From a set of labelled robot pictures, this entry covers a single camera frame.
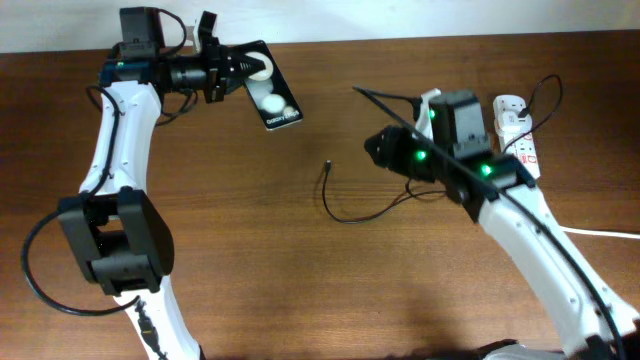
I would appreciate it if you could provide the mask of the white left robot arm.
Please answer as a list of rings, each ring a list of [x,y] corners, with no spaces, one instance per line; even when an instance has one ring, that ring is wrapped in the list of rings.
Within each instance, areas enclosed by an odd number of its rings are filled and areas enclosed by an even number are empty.
[[[151,139],[165,94],[219,102],[275,64],[262,40],[221,44],[208,11],[195,54],[166,49],[161,13],[120,10],[122,40],[99,75],[102,118],[91,168],[78,195],[60,200],[58,219],[82,275],[126,312],[149,358],[201,359],[172,288],[173,237],[147,195]]]

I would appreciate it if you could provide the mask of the white power strip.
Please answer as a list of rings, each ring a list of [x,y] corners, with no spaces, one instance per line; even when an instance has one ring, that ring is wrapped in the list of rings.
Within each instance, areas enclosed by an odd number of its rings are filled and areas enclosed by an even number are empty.
[[[494,116],[496,118],[496,113],[500,109],[519,111],[520,114],[525,109],[525,106],[525,100],[519,96],[499,95],[493,101]],[[531,134],[528,134],[518,139],[518,137],[523,134],[505,136],[499,136],[497,134],[500,150],[507,154],[514,155],[524,165],[532,177],[538,179],[540,177],[540,167],[533,137]]]

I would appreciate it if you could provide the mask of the black Galaxy smartphone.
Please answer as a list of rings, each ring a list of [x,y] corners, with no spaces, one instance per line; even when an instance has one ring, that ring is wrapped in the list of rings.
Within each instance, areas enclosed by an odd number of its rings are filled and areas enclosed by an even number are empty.
[[[233,47],[240,55],[261,61],[265,68],[243,79],[268,131],[284,128],[303,119],[303,112],[293,96],[267,44],[257,40]]]

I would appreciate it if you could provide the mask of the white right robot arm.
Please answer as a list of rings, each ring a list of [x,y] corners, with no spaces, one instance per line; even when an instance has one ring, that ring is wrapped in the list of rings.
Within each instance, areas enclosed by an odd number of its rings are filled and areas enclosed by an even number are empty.
[[[639,312],[606,284],[554,218],[534,177],[493,151],[470,90],[438,94],[364,143],[382,168],[440,182],[509,255],[552,320],[569,359],[636,359]]]

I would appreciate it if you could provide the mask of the white USB charger adapter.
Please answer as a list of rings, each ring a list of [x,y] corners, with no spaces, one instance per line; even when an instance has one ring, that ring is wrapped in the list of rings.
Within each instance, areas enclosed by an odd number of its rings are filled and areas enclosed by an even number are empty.
[[[519,116],[519,111],[500,109],[494,120],[496,133],[499,136],[523,134],[532,129],[530,115]]]

